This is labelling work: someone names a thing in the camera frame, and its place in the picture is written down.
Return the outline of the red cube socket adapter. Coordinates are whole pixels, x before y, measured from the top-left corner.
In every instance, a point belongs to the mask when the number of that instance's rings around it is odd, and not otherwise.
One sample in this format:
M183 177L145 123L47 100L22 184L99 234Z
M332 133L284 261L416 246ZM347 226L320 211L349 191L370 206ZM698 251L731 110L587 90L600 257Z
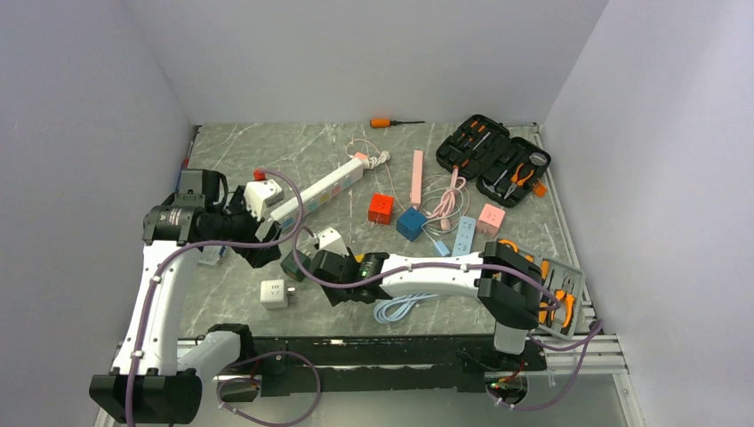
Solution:
M367 210L367 220L375 224L390 225L394 202L392 196L374 193Z

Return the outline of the white cube socket adapter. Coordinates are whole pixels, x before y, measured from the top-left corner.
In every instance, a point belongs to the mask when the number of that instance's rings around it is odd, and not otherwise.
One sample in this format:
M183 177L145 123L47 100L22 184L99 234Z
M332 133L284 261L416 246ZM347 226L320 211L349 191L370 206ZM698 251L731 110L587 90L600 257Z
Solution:
M266 310L284 309L296 288L288 286L283 279L264 280L260 283L260 302Z

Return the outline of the white power strip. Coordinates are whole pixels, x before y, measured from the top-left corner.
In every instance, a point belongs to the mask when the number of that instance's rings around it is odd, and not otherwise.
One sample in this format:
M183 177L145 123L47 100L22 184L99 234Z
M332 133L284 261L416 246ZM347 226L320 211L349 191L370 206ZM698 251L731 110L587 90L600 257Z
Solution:
M342 165L326 177L315 182L301 191L303 202L303 215L311 214L329 200L333 199L344 190L359 181L364 175L364 162L353 157L348 163ZM269 214L269 218L278 222L283 230L291 228L299 212L299 204L295 197L286 200Z

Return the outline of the blue cube socket adapter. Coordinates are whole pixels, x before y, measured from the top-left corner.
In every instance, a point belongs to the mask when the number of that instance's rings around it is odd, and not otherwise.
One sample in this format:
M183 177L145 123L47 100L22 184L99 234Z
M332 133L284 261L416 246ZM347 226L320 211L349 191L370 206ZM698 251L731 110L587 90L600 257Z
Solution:
M428 218L420 211L409 207L397 219L397 232L408 241L415 241L423 232L423 225Z

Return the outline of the light blue power strip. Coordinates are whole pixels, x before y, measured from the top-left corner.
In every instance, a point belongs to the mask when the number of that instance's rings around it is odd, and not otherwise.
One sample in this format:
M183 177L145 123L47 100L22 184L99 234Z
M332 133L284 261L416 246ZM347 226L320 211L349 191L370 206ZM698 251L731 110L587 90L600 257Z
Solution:
M474 218L462 216L456 230L453 248L449 249L442 241L437 241L434 245L436 254L441 257L470 254L476 231L476 223Z

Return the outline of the pink power adapter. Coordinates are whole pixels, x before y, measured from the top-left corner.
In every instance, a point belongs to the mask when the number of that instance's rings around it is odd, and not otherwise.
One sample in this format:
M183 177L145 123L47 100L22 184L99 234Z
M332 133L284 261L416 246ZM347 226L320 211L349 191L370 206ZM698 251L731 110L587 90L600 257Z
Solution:
M413 152L411 187L409 194L410 206L416 210L419 210L421 208L423 159L423 151L416 149Z

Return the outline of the pink cube socket adapter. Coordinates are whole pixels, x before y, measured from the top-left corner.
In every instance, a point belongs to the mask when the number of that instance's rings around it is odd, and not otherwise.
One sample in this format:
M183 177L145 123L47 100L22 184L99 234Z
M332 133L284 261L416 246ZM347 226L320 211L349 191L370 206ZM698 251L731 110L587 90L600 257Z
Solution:
M476 222L476 231L488 236L495 237L502 226L506 212L491 204L485 204Z

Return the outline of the black tool case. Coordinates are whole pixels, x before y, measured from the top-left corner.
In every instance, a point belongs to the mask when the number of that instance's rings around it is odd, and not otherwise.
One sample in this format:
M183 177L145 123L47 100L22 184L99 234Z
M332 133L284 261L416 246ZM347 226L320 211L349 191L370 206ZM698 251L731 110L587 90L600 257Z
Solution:
M462 122L440 144L436 160L447 171L475 182L481 194L504 207L517 206L529 194L544 197L548 192L544 178L551 155L483 115L476 114ZM505 199L510 178L522 162L534 165L536 170L523 187Z

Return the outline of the grey tool case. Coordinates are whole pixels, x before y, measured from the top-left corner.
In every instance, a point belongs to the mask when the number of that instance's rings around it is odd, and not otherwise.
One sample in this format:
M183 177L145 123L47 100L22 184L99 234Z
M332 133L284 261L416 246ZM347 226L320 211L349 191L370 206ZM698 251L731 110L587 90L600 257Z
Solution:
M576 333L578 323L583 318L581 306L585 273L572 264L536 255L524 246L519 246L519 251L519 255L540 268L541 284L561 303L558 310L543 310L546 305L550 304L550 299L545 295L541 296L538 327L543 332L558 338L572 338Z

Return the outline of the clear plastic screw box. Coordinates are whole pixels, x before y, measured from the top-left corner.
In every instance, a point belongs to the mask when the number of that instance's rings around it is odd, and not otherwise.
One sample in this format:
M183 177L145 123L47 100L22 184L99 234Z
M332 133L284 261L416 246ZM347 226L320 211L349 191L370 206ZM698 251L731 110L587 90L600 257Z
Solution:
M227 247L225 246L204 246L197 260L199 264L215 266L223 259Z

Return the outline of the green cube socket adapter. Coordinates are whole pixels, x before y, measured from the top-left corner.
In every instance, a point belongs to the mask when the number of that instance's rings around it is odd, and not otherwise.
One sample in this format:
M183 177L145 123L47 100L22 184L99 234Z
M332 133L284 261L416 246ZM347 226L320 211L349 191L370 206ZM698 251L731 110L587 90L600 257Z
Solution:
M303 268L299 266L299 264L295 261L295 255L298 255L299 260L301 262L301 265L303 265ZM310 257L308 251L300 251L298 249L292 250L281 262L280 267L284 274L296 282L302 282L306 275L303 273L304 270L307 270L309 268L310 264Z

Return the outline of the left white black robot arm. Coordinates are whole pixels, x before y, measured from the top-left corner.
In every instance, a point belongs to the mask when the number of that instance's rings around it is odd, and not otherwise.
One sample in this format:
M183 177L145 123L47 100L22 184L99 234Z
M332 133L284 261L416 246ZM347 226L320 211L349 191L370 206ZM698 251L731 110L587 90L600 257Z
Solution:
M254 268L280 257L280 226L263 215L283 197L281 186L261 172L230 191L223 173L187 169L177 190L145 215L132 319L111 368L94 375L89 386L90 397L116 422L189 424L214 376L225 367L242 374L253 366L249 326L212 326L180 354L180 319L205 249L234 242Z

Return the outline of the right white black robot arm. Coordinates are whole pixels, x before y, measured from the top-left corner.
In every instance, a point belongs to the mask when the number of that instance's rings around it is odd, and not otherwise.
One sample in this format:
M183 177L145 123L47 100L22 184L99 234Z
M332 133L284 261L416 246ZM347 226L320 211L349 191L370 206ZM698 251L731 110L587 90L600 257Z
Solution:
M455 257L408 257L375 252L321 250L305 269L324 288L331 304L373 303L411 294L459 296L480 302L494 319L492 362L511 369L525 355L528 334L539 325L541 267L511 246L494 241Z

